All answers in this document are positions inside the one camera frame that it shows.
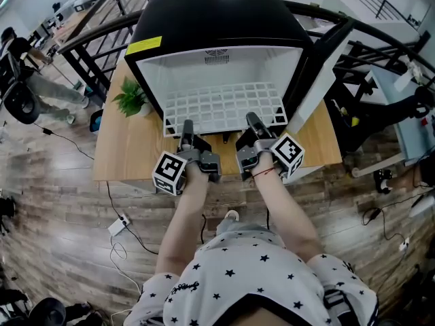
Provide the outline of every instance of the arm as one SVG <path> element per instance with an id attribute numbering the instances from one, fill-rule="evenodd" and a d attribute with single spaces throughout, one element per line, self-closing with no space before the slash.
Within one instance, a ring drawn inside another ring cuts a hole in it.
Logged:
<path id="1" fill-rule="evenodd" d="M 160 246 L 156 274 L 180 276 L 195 254 L 209 176 L 196 163 L 187 165 L 186 172 L 187 184 Z"/>
<path id="2" fill-rule="evenodd" d="M 33 47 L 29 50 L 29 54 L 47 65 L 51 64 L 53 61 L 51 58 L 44 56 L 44 53 Z"/>
<path id="3" fill-rule="evenodd" d="M 272 167 L 272 154 L 262 153 L 260 163 L 252 170 L 252 175 Z M 255 181 L 286 247 L 305 262 L 323 253 L 317 230 L 288 193 L 277 172 L 272 170 L 259 174 Z"/>

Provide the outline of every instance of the potted plant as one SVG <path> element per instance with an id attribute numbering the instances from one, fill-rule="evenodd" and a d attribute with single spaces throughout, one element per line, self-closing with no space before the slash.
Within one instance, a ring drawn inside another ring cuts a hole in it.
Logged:
<path id="1" fill-rule="evenodd" d="M 151 112 L 152 106 L 141 86 L 136 81 L 125 77 L 121 90 L 122 93 L 118 94 L 112 101 L 118 102 L 119 110 L 126 117 L 136 115 L 137 113 L 145 117 Z"/>

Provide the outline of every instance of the green plant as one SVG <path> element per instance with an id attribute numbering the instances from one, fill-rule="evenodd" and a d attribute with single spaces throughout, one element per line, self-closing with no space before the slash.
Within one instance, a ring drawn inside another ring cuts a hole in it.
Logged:
<path id="1" fill-rule="evenodd" d="M 121 90 L 123 93 L 118 94 L 112 101 L 118 102 L 119 110 L 124 113 L 126 117 L 135 115 L 141 110 L 143 104 L 148 103 L 146 94 L 136 81 L 125 77 Z"/>

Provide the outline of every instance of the red string bracelet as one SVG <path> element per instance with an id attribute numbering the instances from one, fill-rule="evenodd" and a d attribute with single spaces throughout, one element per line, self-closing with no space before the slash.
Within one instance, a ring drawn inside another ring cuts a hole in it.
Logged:
<path id="1" fill-rule="evenodd" d="M 265 175 L 266 175 L 268 172 L 270 172 L 270 171 L 272 171 L 272 170 L 274 170 L 274 169 L 275 169 L 275 167 L 274 167 L 274 168 L 270 168 L 270 169 L 266 169 L 266 170 L 263 170 L 263 171 L 260 171 L 258 174 L 255 174 L 255 175 L 252 177 L 252 179 L 253 179 L 254 177 L 260 175 L 260 174 L 265 174 Z"/>

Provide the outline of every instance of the white plug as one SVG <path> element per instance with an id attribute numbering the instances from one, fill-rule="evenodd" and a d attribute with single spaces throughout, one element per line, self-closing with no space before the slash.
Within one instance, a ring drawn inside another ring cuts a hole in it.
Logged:
<path id="1" fill-rule="evenodd" d="M 408 248 L 409 248 L 409 237 L 406 238 L 404 242 L 400 243 L 400 245 L 399 245 L 399 251 L 403 252 L 403 251 L 408 250 Z"/>
<path id="2" fill-rule="evenodd" d="M 111 236 L 118 235 L 125 227 L 130 224 L 130 220 L 125 214 L 121 214 L 120 218 L 117 219 L 109 228 Z"/>

